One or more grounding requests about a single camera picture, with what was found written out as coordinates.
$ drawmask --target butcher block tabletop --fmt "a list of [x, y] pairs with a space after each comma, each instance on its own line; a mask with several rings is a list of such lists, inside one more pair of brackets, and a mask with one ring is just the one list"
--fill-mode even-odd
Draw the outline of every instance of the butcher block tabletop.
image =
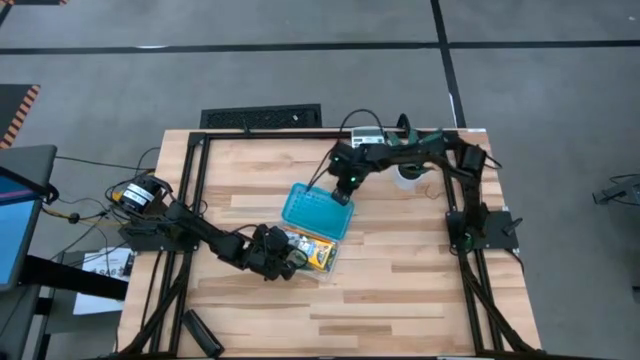
[[[191, 131], [167, 131], [160, 151], [156, 176], [176, 192]], [[490, 151], [484, 130], [460, 130], [460, 136]], [[278, 224], [291, 185], [309, 181], [334, 141], [213, 140], [202, 196], [208, 205], [204, 218], [225, 230]], [[187, 203], [193, 197], [199, 149]], [[208, 246], [200, 247], [185, 309], [195, 310], [220, 340], [226, 348], [223, 357], [474, 354], [458, 261], [449, 253], [442, 173], [429, 172], [411, 192], [398, 189], [392, 175], [371, 174], [354, 193], [355, 213], [327, 282], [299, 273], [290, 281], [265, 282], [217, 260]], [[317, 186], [331, 191], [336, 180], [326, 174]], [[454, 186], [459, 194], [455, 181]], [[490, 209], [505, 205], [496, 170], [485, 169], [482, 196]], [[143, 253], [135, 259], [118, 330], [120, 348], [140, 329], [156, 256]], [[526, 342], [539, 347], [520, 265], [501, 250], [487, 250], [485, 257], [497, 307]], [[157, 303], [164, 260], [163, 255], [147, 317]], [[178, 256], [174, 275], [180, 263]], [[478, 310], [490, 349], [488, 321], [479, 302]], [[173, 308], [165, 318], [160, 350], [168, 348], [172, 319]], [[183, 327], [178, 356], [202, 355]]]

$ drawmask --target label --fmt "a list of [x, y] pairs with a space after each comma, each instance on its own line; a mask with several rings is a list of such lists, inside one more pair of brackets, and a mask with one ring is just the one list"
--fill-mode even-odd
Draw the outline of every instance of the label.
[[142, 196], [143, 198], [149, 201], [153, 201], [154, 196], [150, 192], [148, 192], [147, 190], [141, 188], [136, 184], [129, 184], [129, 186], [127, 186], [127, 189], [135, 192], [136, 194]]
[[147, 203], [147, 199], [143, 198], [142, 196], [134, 193], [133, 191], [130, 190], [125, 190], [124, 194], [122, 195], [124, 197], [127, 197], [135, 202], [137, 202], [138, 204], [140, 204], [141, 206], [144, 206], [144, 204]]

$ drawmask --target metal grate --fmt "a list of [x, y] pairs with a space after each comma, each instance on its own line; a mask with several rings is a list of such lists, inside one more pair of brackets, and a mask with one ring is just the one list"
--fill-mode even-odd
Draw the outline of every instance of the metal grate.
[[322, 127], [319, 104], [202, 110], [201, 129]]

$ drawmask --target blue plastic container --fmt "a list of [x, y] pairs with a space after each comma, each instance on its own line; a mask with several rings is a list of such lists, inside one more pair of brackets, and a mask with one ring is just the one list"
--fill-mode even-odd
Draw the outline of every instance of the blue plastic container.
[[331, 193], [307, 185], [295, 183], [282, 209], [282, 218], [288, 224], [307, 230], [330, 240], [342, 240], [347, 233], [353, 201], [345, 206], [331, 198]]

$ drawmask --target white paper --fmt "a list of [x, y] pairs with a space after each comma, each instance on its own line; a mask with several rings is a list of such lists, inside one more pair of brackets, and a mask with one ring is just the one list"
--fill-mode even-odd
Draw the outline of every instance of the white paper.
[[[127, 258], [131, 254], [131, 249], [116, 249], [105, 256], [105, 252], [113, 248], [105, 248], [96, 253], [86, 253], [84, 255], [85, 263], [82, 264], [82, 270], [95, 272], [98, 274], [107, 274], [107, 257], [109, 258], [109, 270], [112, 278], [129, 282], [128, 276], [123, 276], [124, 267], [127, 264]], [[106, 299], [98, 296], [91, 296], [78, 293], [76, 303], [73, 307], [73, 315], [97, 314], [111, 311], [122, 311], [123, 301]]]

